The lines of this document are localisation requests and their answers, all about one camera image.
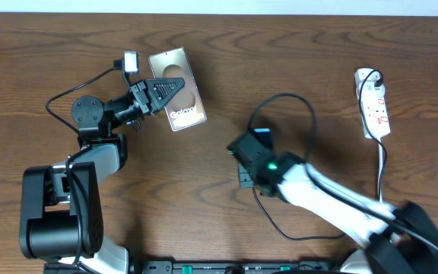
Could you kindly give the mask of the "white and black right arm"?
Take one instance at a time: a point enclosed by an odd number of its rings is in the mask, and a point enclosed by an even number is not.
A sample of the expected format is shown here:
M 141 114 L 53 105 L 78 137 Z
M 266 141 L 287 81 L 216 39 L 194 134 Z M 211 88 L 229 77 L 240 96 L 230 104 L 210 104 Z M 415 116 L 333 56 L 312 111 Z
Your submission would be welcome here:
M 276 155 L 253 131 L 227 149 L 264 194 L 315 213 L 354 240 L 364 272 L 438 273 L 438 228 L 418 204 L 397 208 L 360 195 L 303 158 Z

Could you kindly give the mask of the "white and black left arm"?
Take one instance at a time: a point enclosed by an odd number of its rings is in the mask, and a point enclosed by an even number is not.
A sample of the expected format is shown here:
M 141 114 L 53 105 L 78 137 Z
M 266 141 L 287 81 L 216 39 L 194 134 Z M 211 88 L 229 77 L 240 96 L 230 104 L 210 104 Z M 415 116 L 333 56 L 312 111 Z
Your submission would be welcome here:
M 127 138 L 113 130 L 161 111 L 185 86 L 183 78 L 141 80 L 107 103 L 93 96 L 74 102 L 79 152 L 24 171 L 19 241 L 26 258 L 43 260 L 45 273 L 139 272 L 129 251 L 104 234 L 98 185 L 128 157 Z

